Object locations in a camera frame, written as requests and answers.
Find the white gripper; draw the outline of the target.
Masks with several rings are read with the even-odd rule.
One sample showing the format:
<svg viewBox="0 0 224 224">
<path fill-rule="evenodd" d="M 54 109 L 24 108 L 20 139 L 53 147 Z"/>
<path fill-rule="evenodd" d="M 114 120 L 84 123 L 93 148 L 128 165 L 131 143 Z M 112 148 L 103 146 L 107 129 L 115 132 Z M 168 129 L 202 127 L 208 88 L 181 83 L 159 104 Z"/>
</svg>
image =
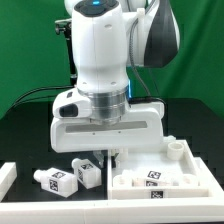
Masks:
<svg viewBox="0 0 224 224">
<path fill-rule="evenodd" d="M 76 111 L 78 105 L 72 102 L 75 93 L 74 90 L 60 93 L 53 103 L 50 140 L 57 153 L 96 150 L 93 155 L 99 166 L 104 167 L 106 155 L 101 150 L 110 150 L 112 167 L 119 168 L 128 158 L 128 149 L 162 144 L 164 105 L 161 102 L 132 104 L 118 122 L 96 123 L 89 118 L 60 115 L 60 111 L 65 111 L 67 107 L 69 112 Z"/>
</svg>

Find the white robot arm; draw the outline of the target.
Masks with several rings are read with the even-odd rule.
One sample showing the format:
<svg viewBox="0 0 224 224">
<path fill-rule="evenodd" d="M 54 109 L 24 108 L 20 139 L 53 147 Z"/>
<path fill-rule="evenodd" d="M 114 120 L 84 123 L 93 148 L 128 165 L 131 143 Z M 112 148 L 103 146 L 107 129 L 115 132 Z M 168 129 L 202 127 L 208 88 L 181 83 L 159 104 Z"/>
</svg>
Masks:
<svg viewBox="0 0 224 224">
<path fill-rule="evenodd" d="M 77 84 L 53 103 L 50 139 L 58 153 L 157 149 L 164 105 L 129 97 L 128 66 L 159 68 L 179 50 L 169 0 L 64 0 L 71 16 Z"/>
</svg>

